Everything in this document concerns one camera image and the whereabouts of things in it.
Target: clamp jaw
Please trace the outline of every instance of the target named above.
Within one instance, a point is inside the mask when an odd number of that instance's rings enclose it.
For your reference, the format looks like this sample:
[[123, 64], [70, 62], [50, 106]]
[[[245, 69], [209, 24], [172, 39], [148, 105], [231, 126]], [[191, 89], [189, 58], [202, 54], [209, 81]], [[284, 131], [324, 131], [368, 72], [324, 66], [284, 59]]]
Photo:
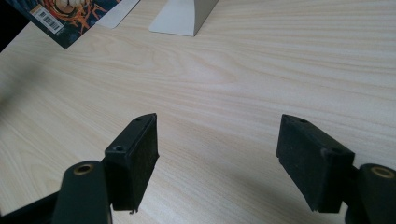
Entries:
[[61, 189], [0, 217], [1, 224], [109, 224], [113, 210], [137, 212], [159, 158], [157, 116], [132, 122], [105, 150], [64, 173]]
[[312, 211], [338, 213], [346, 224], [396, 223], [396, 172], [352, 162], [355, 153], [305, 119], [283, 115], [276, 155]]

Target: dark background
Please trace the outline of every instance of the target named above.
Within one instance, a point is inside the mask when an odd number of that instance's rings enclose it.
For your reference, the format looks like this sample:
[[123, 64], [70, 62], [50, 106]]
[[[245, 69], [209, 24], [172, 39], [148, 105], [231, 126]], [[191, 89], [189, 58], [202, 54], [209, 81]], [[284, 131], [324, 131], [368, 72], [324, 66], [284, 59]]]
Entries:
[[4, 0], [0, 0], [0, 20], [2, 29], [0, 34], [1, 52], [29, 21]]

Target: book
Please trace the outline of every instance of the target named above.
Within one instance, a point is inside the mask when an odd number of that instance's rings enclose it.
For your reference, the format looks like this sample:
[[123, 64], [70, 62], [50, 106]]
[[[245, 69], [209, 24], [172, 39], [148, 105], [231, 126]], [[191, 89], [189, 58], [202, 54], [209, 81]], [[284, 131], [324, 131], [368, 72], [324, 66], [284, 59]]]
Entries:
[[6, 2], [67, 49], [120, 0], [6, 0]]

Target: light wood grain surface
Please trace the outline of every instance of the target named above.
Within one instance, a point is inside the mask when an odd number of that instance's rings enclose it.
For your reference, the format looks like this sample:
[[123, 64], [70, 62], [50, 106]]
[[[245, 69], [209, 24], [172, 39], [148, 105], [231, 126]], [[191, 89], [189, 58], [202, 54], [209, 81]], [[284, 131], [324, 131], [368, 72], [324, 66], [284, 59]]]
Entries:
[[114, 223], [344, 223], [312, 213], [276, 157], [282, 114], [396, 169], [396, 2], [220, 0], [196, 37], [154, 34], [165, 0], [64, 50], [30, 23], [0, 54], [0, 210], [101, 160], [157, 113], [159, 158], [139, 212]]

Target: white object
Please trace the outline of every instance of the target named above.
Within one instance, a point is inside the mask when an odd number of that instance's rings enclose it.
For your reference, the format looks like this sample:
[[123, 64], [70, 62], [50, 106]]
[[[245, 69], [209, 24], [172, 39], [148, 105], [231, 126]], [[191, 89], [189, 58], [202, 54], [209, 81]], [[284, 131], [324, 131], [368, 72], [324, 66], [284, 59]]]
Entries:
[[110, 9], [96, 24], [107, 28], [116, 28], [128, 13], [136, 6], [139, 0], [122, 0]]
[[219, 0], [168, 0], [151, 32], [195, 36]]

